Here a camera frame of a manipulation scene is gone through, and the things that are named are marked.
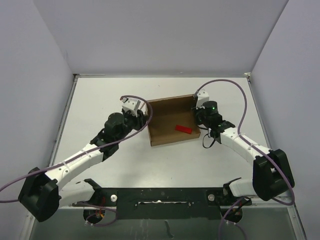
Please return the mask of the small red block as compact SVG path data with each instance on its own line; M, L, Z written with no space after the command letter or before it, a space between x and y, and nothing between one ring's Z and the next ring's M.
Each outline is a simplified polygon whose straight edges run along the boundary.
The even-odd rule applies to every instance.
M193 132L192 128L186 127L183 125L178 125L178 124L175 126L175 130L181 133L189 134L189 135L191 135Z

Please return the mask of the brown cardboard box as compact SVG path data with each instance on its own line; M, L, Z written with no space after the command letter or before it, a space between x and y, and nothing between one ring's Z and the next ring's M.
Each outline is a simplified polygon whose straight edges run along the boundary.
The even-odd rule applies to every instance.
M196 105L193 95L158 98L148 102L150 106L146 108L146 113L153 110L152 119L147 126L152 147L200 137L201 131L192 109ZM176 125L192 128L192 134L176 131Z

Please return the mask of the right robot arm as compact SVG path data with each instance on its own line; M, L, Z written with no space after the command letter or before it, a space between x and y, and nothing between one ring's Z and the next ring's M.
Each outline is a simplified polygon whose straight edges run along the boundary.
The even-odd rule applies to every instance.
M207 130L207 137L232 149L253 167L252 179L240 177L224 184L222 198L226 203L232 205L242 196L258 196L269 201L294 188L292 171L283 150L272 150L241 134L233 123L219 114L215 101L197 102L193 112L196 124Z

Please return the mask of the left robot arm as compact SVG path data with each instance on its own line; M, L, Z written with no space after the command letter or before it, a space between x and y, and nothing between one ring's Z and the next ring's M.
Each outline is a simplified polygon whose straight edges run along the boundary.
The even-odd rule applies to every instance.
M131 131L141 132L153 115L138 110L112 113L103 129L78 153L47 169L33 168L27 175L18 201L39 221L54 215L59 207L71 202L60 193L67 183L90 167L111 157L119 144L132 137Z

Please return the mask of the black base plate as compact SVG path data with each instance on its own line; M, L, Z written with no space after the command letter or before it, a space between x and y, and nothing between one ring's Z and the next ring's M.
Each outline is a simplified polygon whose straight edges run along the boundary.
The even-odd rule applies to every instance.
M116 220L219 220L237 197L222 188L101 188L85 205L83 218L92 224L107 211Z

